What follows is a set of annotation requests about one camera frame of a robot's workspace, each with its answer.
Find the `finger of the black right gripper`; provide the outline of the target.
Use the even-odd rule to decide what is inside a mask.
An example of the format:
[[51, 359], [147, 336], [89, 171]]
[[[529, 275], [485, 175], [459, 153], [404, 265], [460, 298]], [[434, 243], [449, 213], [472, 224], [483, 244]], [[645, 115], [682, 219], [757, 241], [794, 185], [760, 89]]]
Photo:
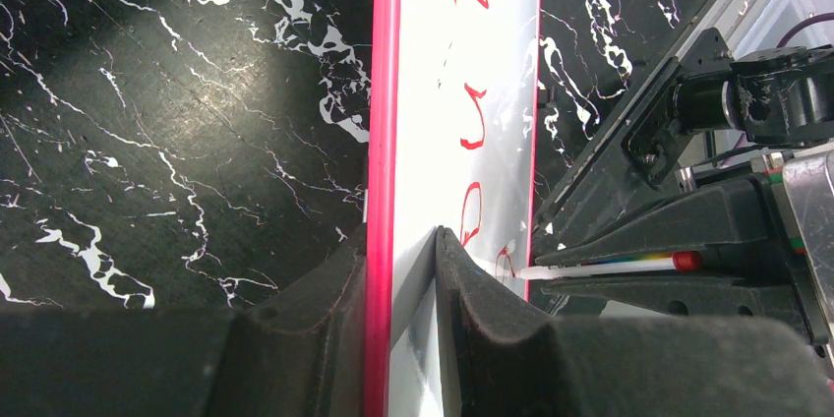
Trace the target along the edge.
[[811, 328], [795, 288], [781, 279], [718, 272], [647, 272], [552, 279], [541, 289], [550, 296], [605, 299], [672, 316], [770, 319], [811, 341]]
[[742, 176], [640, 208], [583, 242], [540, 247], [538, 266], [574, 266], [617, 258], [746, 245], [775, 237], [780, 215], [763, 176]]

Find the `white red marker pen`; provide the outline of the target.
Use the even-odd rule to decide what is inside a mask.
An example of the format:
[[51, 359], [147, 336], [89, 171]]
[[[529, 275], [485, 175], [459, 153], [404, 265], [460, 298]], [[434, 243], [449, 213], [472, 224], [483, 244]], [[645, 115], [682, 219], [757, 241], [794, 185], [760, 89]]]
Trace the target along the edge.
[[703, 259], [697, 252], [675, 252], [670, 256], [649, 256], [573, 267], [529, 267], [519, 270], [514, 276], [527, 281], [556, 280], [653, 271], [691, 272], [701, 269], [702, 265]]

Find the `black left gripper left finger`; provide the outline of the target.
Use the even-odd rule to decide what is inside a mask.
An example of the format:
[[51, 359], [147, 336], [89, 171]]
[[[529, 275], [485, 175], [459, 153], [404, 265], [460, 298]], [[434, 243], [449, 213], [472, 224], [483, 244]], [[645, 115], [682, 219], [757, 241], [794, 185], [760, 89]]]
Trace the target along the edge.
[[358, 416], [367, 233], [245, 311], [1, 317], [5, 416]]

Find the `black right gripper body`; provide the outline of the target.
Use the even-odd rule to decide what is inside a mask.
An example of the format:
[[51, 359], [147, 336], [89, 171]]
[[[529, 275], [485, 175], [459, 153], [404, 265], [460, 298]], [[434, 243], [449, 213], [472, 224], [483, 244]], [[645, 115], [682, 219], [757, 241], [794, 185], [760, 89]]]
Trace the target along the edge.
[[786, 231], [802, 240], [814, 298], [825, 331], [833, 332], [833, 145], [770, 151], [750, 160], [753, 171], [777, 181]]

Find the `pink framed whiteboard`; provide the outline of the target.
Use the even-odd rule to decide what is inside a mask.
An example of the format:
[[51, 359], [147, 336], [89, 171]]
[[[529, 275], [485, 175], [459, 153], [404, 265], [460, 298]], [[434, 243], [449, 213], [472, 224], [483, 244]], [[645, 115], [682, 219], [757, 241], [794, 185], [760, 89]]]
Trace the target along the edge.
[[526, 298], [541, 0], [374, 0], [363, 412], [441, 411], [437, 278], [447, 227]]

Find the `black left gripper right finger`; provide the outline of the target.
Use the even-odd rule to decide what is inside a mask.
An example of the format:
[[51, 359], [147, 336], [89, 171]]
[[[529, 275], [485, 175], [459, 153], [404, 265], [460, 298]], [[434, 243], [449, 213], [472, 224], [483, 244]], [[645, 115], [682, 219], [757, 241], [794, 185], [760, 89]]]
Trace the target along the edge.
[[767, 319], [558, 319], [435, 233], [447, 416], [829, 416], [799, 336]]

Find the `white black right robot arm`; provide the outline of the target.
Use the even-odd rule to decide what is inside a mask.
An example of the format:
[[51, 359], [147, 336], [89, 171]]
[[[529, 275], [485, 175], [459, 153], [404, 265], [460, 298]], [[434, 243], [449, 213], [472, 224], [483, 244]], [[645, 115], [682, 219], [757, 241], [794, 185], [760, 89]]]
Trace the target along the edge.
[[625, 109], [539, 208], [547, 273], [679, 255], [681, 272], [613, 273], [547, 293], [681, 316], [787, 324], [833, 347], [833, 49], [734, 59], [703, 31], [630, 89]]

